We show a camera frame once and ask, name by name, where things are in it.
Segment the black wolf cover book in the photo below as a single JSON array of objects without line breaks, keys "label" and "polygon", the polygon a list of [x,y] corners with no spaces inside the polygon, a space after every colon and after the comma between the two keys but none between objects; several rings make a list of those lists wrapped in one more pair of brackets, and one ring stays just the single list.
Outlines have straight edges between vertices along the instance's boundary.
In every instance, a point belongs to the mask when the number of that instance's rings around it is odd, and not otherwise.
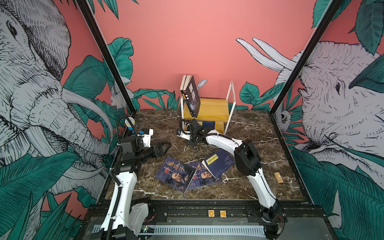
[{"label": "black wolf cover book", "polygon": [[181,91],[182,96],[187,104],[190,114],[193,118],[197,118],[200,110],[200,96],[198,93],[197,85],[193,78],[190,80],[188,88],[185,91]]}]

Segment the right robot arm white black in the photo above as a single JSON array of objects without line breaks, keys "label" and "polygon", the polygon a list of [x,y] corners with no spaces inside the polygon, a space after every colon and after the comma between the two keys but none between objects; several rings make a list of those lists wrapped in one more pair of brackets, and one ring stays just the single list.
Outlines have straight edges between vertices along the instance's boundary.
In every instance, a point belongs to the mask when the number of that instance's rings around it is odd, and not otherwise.
[{"label": "right robot arm white black", "polygon": [[267,183],[262,158],[254,143],[250,139],[238,140],[211,128],[204,128],[195,119],[180,120],[179,128],[178,136],[186,139],[188,145],[196,146],[198,143],[204,143],[234,156],[237,170],[249,179],[257,194],[260,205],[257,215],[267,223],[264,226],[266,238],[277,240],[284,231],[287,218],[283,206]]}]

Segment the navy book yellow label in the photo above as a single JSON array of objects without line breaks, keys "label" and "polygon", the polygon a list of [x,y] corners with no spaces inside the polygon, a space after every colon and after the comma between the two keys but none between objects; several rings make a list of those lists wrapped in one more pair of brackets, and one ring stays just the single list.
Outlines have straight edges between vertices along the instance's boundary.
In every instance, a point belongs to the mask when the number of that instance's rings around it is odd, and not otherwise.
[{"label": "navy book yellow label", "polygon": [[214,121],[201,121],[200,124],[204,129],[209,129],[208,131],[214,130],[216,128],[216,122]]}]

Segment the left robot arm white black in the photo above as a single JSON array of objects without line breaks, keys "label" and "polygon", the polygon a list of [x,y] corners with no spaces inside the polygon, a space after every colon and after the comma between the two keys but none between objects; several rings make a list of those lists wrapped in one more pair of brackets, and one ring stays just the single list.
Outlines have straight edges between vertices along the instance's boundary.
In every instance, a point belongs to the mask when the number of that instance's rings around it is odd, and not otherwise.
[{"label": "left robot arm white black", "polygon": [[150,134],[124,137],[118,143],[122,159],[110,170],[115,182],[114,193],[106,217],[91,240],[137,240],[141,227],[150,213],[146,202],[132,205],[135,185],[142,163],[166,155],[170,142],[151,144]]}]

